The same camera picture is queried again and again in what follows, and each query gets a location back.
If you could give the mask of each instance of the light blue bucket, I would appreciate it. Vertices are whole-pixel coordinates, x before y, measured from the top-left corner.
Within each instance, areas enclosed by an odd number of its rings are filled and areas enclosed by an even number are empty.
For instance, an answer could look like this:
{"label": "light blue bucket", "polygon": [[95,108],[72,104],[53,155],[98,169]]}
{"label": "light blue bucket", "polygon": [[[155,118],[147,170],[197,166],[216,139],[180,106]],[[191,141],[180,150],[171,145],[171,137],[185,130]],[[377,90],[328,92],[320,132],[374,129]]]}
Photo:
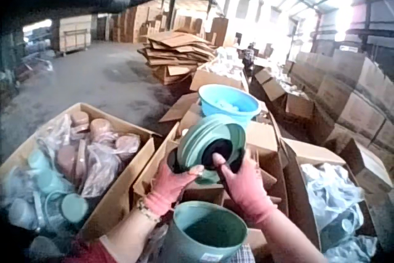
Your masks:
{"label": "light blue bucket", "polygon": [[261,111],[259,101],[235,87],[207,84],[198,90],[205,116],[224,114],[246,128],[253,117]]}
{"label": "light blue bucket", "polygon": [[159,261],[227,262],[246,235],[245,222],[233,212],[203,201],[182,203],[175,208]]}

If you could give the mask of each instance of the pink glove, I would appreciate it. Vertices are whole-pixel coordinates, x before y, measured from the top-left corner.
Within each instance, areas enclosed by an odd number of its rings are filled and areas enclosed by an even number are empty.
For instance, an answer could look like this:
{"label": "pink glove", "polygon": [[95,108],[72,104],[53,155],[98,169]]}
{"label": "pink glove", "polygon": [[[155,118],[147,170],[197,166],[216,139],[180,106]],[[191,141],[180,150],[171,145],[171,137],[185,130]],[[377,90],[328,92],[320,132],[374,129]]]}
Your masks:
{"label": "pink glove", "polygon": [[251,159],[248,150],[236,174],[226,165],[226,160],[222,155],[214,153],[212,158],[221,179],[225,179],[226,191],[241,208],[247,220],[256,224],[263,222],[277,208],[267,196],[260,170],[258,170],[257,163]]}
{"label": "pink glove", "polygon": [[145,206],[159,217],[171,209],[171,204],[177,201],[182,190],[204,171],[204,166],[198,165],[193,166],[188,172],[174,174],[166,160],[167,157],[164,157],[160,161],[151,192],[143,199]]}

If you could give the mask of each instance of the red glove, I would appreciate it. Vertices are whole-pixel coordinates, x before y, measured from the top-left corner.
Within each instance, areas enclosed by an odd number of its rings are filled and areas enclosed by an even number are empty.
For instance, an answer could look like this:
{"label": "red glove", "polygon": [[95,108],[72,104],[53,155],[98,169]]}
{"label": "red glove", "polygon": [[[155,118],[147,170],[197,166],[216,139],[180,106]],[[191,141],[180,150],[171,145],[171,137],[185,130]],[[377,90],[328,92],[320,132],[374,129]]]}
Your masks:
{"label": "red glove", "polygon": [[151,192],[143,199],[145,206],[159,217],[171,209],[171,204],[177,201],[182,190],[204,171],[203,165],[197,165],[188,172],[174,174],[169,169],[166,160],[167,157],[164,157],[160,161]]}
{"label": "red glove", "polygon": [[267,196],[260,170],[257,163],[251,159],[248,150],[236,174],[226,165],[222,155],[214,153],[212,158],[218,174],[225,179],[227,193],[241,208],[247,220],[260,223],[277,208]]}

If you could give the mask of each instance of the bracelet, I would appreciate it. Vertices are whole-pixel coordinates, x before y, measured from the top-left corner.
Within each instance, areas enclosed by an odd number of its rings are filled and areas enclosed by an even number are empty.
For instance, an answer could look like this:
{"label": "bracelet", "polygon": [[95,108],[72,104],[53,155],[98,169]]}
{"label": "bracelet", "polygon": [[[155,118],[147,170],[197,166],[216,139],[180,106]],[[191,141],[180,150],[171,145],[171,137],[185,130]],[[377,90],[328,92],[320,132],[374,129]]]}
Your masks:
{"label": "bracelet", "polygon": [[156,223],[161,222],[161,218],[160,218],[160,217],[156,218],[155,215],[152,213],[152,211],[151,211],[147,206],[145,206],[145,203],[143,203],[142,198],[140,198],[140,199],[138,200],[138,202],[137,202],[137,208],[138,208],[138,210],[139,210],[142,214],[144,214],[145,216],[147,216],[147,218],[148,218],[149,220],[151,220],[151,221],[153,221],[153,222],[156,222]]}

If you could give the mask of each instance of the sleeve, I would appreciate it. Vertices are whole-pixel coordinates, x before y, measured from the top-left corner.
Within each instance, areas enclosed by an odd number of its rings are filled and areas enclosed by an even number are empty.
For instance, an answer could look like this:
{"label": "sleeve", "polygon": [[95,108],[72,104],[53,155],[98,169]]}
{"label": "sleeve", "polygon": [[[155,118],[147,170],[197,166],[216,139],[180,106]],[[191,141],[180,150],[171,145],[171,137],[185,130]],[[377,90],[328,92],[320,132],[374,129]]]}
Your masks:
{"label": "sleeve", "polygon": [[94,243],[77,242],[75,252],[64,258],[63,263],[116,263],[100,241]]}

